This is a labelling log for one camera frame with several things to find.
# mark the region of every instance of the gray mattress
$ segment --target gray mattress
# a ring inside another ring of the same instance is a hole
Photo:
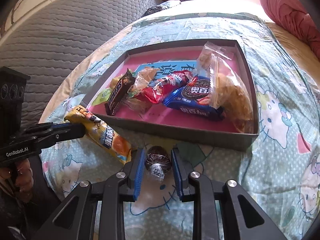
[[[161,0],[57,0],[0,46],[0,65],[30,75],[22,127],[37,123],[53,93],[95,49]]]

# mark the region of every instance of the silver bolt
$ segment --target silver bolt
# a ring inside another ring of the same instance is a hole
[[[191,172],[191,177],[193,177],[193,178],[199,178],[199,177],[200,177],[200,173],[197,172],[197,171],[193,171],[193,172]]]
[[[89,185],[89,181],[83,180],[80,182],[80,187],[87,187]]]
[[[231,179],[231,180],[228,180],[228,185],[230,187],[235,187],[235,186],[237,186],[237,182],[235,180]]]
[[[116,176],[119,179],[123,179],[125,177],[125,173],[124,172],[118,172]]]

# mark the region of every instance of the red snack package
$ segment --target red snack package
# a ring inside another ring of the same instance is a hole
[[[191,71],[174,71],[172,74],[151,81],[150,84],[143,88],[134,98],[158,104],[161,103],[170,92],[185,86],[191,79]]]

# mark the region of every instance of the hello kitty bed sheet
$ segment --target hello kitty bed sheet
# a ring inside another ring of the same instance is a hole
[[[300,239],[320,206],[319,102],[313,79],[279,44],[260,19],[241,14],[190,13],[135,23],[101,60],[92,63],[47,118],[60,123],[124,51],[183,39],[237,40],[255,82],[260,135],[247,152],[177,142],[113,127],[137,147],[177,145],[195,170],[209,178],[238,180],[288,239]],[[56,144],[41,155],[44,174],[60,199],[82,180],[105,180],[118,160],[84,137]],[[144,177],[140,197],[125,203],[126,239],[192,239],[193,204],[181,203],[173,176],[161,184]]]

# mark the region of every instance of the human hand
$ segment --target human hand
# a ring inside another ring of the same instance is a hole
[[[32,198],[33,177],[32,169],[28,159],[15,163],[18,176],[15,181],[15,186],[19,191],[15,192],[18,199],[23,202],[29,202]],[[3,179],[9,179],[12,171],[9,168],[0,168],[0,176]]]

